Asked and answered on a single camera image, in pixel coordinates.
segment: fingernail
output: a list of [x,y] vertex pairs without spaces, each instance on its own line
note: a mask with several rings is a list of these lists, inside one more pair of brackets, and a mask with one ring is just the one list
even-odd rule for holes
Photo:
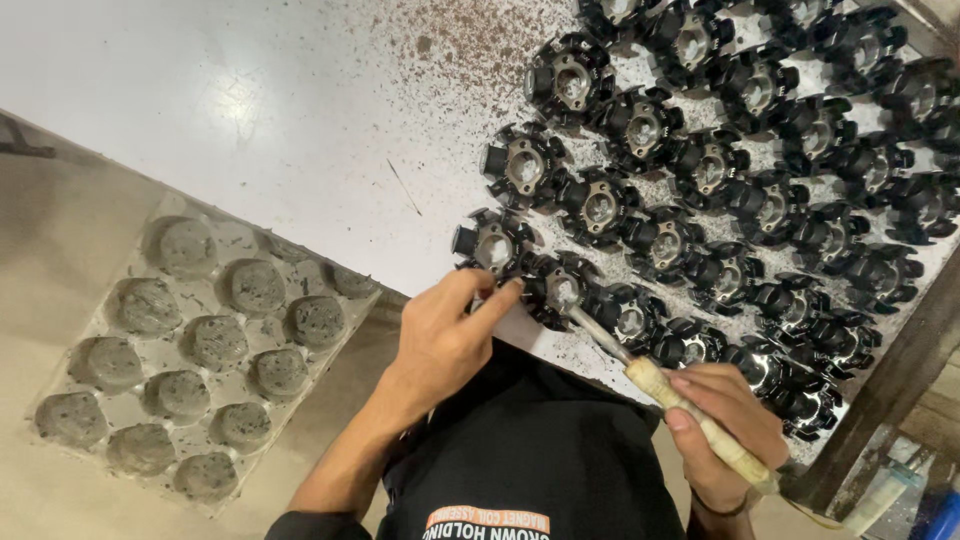
[[675,408],[667,410],[663,420],[666,421],[666,426],[671,431],[683,431],[690,428],[686,415]]

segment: orange printed logo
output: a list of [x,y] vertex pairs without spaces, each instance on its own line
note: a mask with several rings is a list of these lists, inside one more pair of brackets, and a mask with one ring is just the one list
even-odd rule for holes
[[550,534],[550,518],[523,510],[485,510],[475,506],[445,506],[434,510],[426,528],[447,521],[462,521],[488,527],[520,527]]

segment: white table surface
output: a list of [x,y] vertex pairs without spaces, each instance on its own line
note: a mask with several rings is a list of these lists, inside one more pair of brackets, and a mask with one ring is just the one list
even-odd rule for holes
[[[31,0],[8,2],[0,45],[0,109],[146,176],[332,258],[407,295],[459,258],[450,237],[463,216],[496,206],[477,172],[480,149],[508,122],[532,118],[519,83],[549,37],[576,28],[569,0]],[[757,15],[737,16],[735,47],[763,41]],[[646,53],[614,58],[619,88],[651,85]],[[820,91],[816,61],[800,95]],[[675,97],[690,129],[715,125],[715,100]],[[876,106],[855,104],[861,133]],[[602,163],[596,137],[564,141],[571,169]],[[753,170],[769,144],[744,141]],[[929,163],[920,151],[917,169]],[[637,179],[648,206],[666,181]],[[834,197],[810,184],[814,202]],[[732,238],[730,218],[698,218],[709,239]],[[868,241],[884,241],[882,223]],[[584,250],[553,217],[531,215],[545,251],[573,249],[631,280],[622,252]],[[956,238],[922,248],[925,290]],[[768,276],[792,269],[790,250],[764,252]],[[750,312],[697,313],[684,291],[655,286],[673,316],[699,315],[734,340],[755,332]],[[828,285],[841,298],[843,284]],[[912,308],[881,321],[893,341]],[[541,329],[519,309],[498,335],[613,390],[649,402],[581,332]]]

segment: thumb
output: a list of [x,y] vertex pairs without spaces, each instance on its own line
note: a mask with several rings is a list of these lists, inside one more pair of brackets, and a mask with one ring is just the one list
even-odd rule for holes
[[514,278],[503,284],[470,317],[464,321],[464,327],[471,333],[489,335],[496,323],[510,311],[523,294],[523,280]]
[[726,468],[724,462],[710,449],[704,431],[690,413],[681,408],[671,408],[666,411],[663,419],[670,428],[677,450],[684,457],[686,467],[695,479],[714,478]]

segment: concrete floor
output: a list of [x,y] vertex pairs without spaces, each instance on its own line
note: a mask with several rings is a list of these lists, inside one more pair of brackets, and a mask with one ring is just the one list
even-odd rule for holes
[[[294,489],[370,395],[396,353],[396,322],[369,319],[216,519],[96,464],[38,445],[23,420],[64,351],[113,285],[118,265],[165,188],[86,151],[56,144],[58,160],[0,156],[0,530],[5,538],[182,540],[262,538]],[[396,320],[396,311],[380,309]],[[682,463],[666,429],[655,446],[678,507],[689,505]],[[382,491],[364,521],[374,531]],[[819,528],[782,500],[755,512],[758,537],[849,538]]]

